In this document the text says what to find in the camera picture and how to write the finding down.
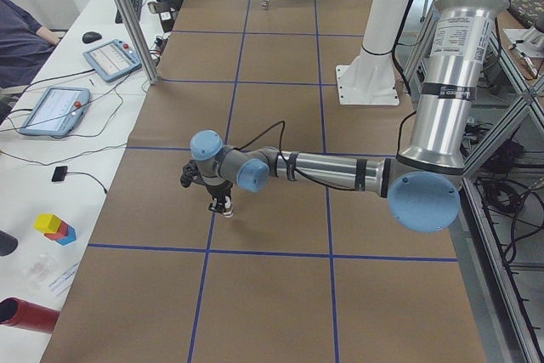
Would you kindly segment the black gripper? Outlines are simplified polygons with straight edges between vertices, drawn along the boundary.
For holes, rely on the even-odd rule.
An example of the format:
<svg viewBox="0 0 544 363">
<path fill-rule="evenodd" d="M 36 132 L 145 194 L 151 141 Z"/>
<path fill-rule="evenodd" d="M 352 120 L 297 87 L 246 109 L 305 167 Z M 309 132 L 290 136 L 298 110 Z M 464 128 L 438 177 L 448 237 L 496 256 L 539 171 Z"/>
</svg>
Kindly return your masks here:
<svg viewBox="0 0 544 363">
<path fill-rule="evenodd" d="M 212 202 L 209 204 L 208 209 L 213 213 L 222 213 L 224 211 L 224 204 L 226 198 L 231 200 L 231 183 L 222 183 L 218 185 L 207 185 L 207 192 L 212 197 Z"/>
</svg>

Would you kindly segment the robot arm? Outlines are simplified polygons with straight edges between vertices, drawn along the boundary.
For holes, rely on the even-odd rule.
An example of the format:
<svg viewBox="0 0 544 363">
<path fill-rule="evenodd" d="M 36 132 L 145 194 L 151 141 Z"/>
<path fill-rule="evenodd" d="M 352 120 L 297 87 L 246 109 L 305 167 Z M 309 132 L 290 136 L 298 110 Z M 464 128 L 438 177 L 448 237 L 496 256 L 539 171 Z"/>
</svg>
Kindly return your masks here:
<svg viewBox="0 0 544 363">
<path fill-rule="evenodd" d="M 253 151 L 226 145 L 212 130 L 195 134 L 183 187 L 199 184 L 210 210 L 233 212 L 231 189 L 260 191 L 271 177 L 306 179 L 335 190 L 371 191 L 385 198 L 406 228 L 431 233 L 454 222 L 464 170 L 462 136 L 476 96 L 496 17 L 511 0 L 433 0 L 439 22 L 407 147 L 382 160 L 324 156 L 281 147 Z"/>
</svg>

